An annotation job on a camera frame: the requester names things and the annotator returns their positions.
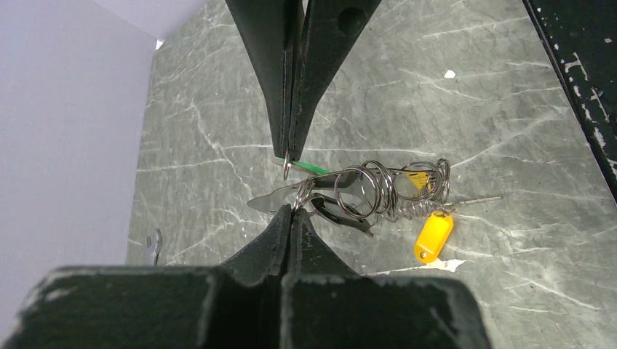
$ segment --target gray marble surface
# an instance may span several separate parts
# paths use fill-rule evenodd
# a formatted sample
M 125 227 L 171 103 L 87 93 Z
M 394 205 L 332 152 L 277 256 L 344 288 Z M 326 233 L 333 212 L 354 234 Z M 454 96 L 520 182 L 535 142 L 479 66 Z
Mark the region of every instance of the gray marble surface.
M 447 70 L 454 79 L 445 79 Z M 161 228 L 163 265 L 222 262 L 270 217 L 282 185 L 266 105 L 224 1 L 156 53 L 127 263 Z M 303 161 L 340 169 L 445 157 L 466 206 L 441 259 L 417 269 L 421 222 L 375 238 L 314 224 L 359 273 L 446 276 L 479 301 L 495 348 L 611 348 L 617 208 L 520 0 L 384 0 L 322 98 Z M 299 174 L 292 180 L 299 180 Z

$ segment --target plastic key tag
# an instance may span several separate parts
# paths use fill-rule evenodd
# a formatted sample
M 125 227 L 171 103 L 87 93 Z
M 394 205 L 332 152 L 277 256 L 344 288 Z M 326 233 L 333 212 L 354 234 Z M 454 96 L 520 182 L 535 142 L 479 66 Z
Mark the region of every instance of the plastic key tag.
M 407 174 L 407 178 L 417 189 L 422 190 L 429 181 L 429 174 L 426 172 L 413 172 Z
M 413 254 L 422 263 L 434 262 L 441 253 L 445 242 L 452 232 L 452 216 L 444 212 L 433 212 L 424 223 L 424 227 L 415 241 Z

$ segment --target white paint chip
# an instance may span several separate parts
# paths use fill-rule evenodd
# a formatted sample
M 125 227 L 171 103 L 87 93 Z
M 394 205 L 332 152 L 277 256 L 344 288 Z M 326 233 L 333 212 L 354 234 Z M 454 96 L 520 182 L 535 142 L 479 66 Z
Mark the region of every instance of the white paint chip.
M 448 69 L 448 71 L 446 71 L 444 74 L 444 78 L 446 79 L 454 79 L 455 76 L 456 73 L 454 71 L 451 71 L 450 69 Z
M 433 263 L 421 265 L 419 267 L 380 271 L 377 273 L 368 274 L 368 276 L 390 275 L 390 273 L 397 272 L 397 271 L 409 271 L 409 270 L 416 270 L 416 269 L 439 269 L 439 270 L 445 270 L 445 271 L 454 273 L 456 271 L 456 268 L 461 266 L 461 264 L 463 263 L 465 263 L 464 260 L 440 260 L 439 258 L 437 258 L 437 260 L 434 261 Z
M 75 291 L 75 289 L 76 287 L 73 287 L 71 289 L 55 289 L 45 296 L 45 302 L 51 302 L 57 300 L 58 298 L 67 296 L 73 291 Z
M 594 130 L 594 137 L 598 141 L 598 145 L 600 146 L 600 148 L 604 149 L 604 147 L 606 146 L 606 142 L 604 141 L 604 137 L 597 129 L 597 127 Z
M 572 67 L 581 67 L 581 71 L 583 72 L 583 75 L 585 75 L 585 80 L 589 81 L 589 76 L 587 75 L 587 71 L 585 71 L 585 68 L 583 68 L 583 66 L 581 64 L 581 60 L 578 58 L 578 54 L 576 52 L 574 52 L 572 55 L 574 56 L 574 58 L 576 58 L 576 60 L 574 62 L 570 62 L 570 63 L 564 64 L 565 72 L 569 73 L 570 72 L 570 68 L 572 68 Z
M 587 109 L 587 107 L 585 106 L 585 103 L 581 104 L 581 108 L 583 108 L 583 110 L 585 111 L 585 119 L 591 121 L 592 115 L 590 114 L 589 109 Z
M 161 46 L 163 46 L 164 43 L 165 43 L 165 40 L 156 40 L 156 47 L 154 49 L 155 50 L 160 49 Z
M 609 165 L 613 168 L 613 173 L 617 176 L 617 161 L 608 159 Z

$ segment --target green wire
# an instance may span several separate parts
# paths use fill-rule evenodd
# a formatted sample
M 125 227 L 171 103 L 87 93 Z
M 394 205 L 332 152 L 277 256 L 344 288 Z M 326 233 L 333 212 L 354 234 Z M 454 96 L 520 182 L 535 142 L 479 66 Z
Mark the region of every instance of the green wire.
M 330 173 L 330 171 L 328 171 L 328 170 L 326 170 L 326 169 L 323 169 L 323 168 L 321 168 L 321 167 L 317 167 L 317 166 L 315 166 L 315 165 L 308 164 L 308 163 L 306 163 L 306 162 L 296 161 L 296 162 L 293 162 L 293 164 L 294 164 L 294 165 L 296 165 L 297 167 L 303 168 L 303 169 L 305 169 L 305 170 L 307 170 L 307 171 L 315 172 L 315 173 L 317 173 L 317 174 L 319 174 L 319 175 L 320 175 L 320 174 L 321 174 L 321 175 L 325 175 L 325 174 L 327 174 L 327 173 Z

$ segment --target coiled wire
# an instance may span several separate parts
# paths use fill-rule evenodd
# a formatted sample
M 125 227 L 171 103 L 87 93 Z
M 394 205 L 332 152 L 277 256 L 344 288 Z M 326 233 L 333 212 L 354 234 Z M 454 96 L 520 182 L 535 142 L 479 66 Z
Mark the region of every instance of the coiled wire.
M 353 212 L 348 207 L 356 205 L 347 204 L 343 200 L 343 191 L 339 188 L 343 174 L 357 172 L 361 182 L 362 199 L 369 207 L 368 212 Z M 395 182 L 401 175 L 428 174 L 426 183 L 419 188 L 419 193 L 414 196 L 402 195 L 396 188 Z M 313 181 L 320 177 L 336 176 L 334 183 L 335 200 L 343 213 L 349 217 L 361 220 L 374 214 L 375 217 L 385 217 L 390 222 L 396 222 L 399 217 L 409 220 L 414 217 L 428 217 L 432 212 L 444 212 L 447 197 L 450 193 L 450 163 L 446 159 L 440 159 L 436 163 L 430 161 L 411 162 L 400 169 L 385 167 L 381 162 L 368 160 L 362 165 L 349 166 L 338 172 L 331 172 L 320 176 L 313 176 L 301 185 L 293 204 L 294 209 L 299 209 L 312 198 Z

